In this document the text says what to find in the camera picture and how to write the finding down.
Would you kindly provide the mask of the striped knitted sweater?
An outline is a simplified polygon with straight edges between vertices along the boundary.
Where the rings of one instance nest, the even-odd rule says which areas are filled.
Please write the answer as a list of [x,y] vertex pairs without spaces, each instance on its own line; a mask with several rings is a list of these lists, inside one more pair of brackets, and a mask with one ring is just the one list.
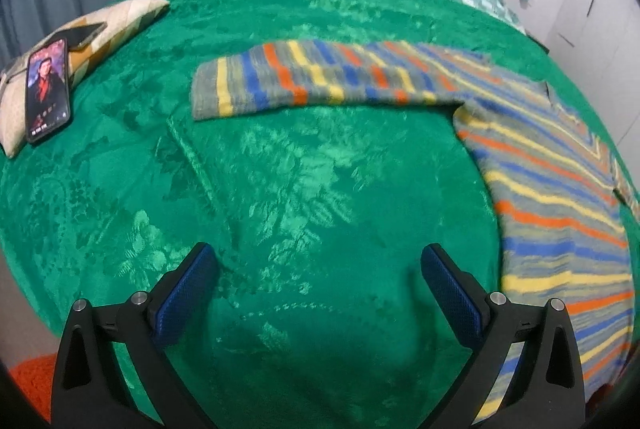
[[424,43],[287,40],[207,54],[195,144],[216,299],[184,375],[227,428],[411,428],[469,351],[420,267],[565,300],[588,392],[634,335],[638,201],[547,82]]

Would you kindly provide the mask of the orange fluffy rug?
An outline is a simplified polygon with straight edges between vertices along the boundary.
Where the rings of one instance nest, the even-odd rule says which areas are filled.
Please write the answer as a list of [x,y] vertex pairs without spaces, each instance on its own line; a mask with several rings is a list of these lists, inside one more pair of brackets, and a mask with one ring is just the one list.
[[51,421],[52,385],[56,354],[34,357],[10,369],[10,376],[29,404],[48,423]]

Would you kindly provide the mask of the green floral bedspread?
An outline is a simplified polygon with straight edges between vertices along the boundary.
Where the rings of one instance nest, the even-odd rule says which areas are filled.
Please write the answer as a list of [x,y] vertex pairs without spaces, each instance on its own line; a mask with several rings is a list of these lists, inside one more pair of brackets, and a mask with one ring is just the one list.
[[549,83],[532,40],[450,0],[166,0],[72,93],[73,118],[1,160],[1,250],[51,331],[74,300],[153,287],[200,241],[212,300],[168,354],[223,428],[413,428],[468,353],[420,273],[442,244],[499,284],[491,198],[449,107],[296,107],[196,121],[198,66],[277,40],[433,42]]

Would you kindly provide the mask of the smartphone with lit screen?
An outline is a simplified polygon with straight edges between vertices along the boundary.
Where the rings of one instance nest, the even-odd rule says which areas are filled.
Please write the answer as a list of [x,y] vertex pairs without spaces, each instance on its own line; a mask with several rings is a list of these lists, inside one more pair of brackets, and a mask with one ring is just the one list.
[[68,89],[68,49],[63,37],[30,54],[25,89],[26,141],[38,144],[72,117]]

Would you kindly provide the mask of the dark smartphone on pillow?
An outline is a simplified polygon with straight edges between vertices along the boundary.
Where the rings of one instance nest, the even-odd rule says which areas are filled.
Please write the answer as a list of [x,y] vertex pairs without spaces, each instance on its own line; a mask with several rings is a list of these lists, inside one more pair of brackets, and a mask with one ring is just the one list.
[[80,51],[86,48],[105,28],[106,22],[93,22],[82,26],[55,31],[46,41],[46,45],[64,40],[69,51]]

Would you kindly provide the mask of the white wardrobe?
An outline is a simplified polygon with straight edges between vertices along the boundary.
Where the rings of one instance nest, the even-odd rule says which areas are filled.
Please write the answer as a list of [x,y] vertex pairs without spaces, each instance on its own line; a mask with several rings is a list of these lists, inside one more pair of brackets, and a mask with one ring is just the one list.
[[637,0],[564,0],[549,48],[614,142],[623,141],[639,116]]

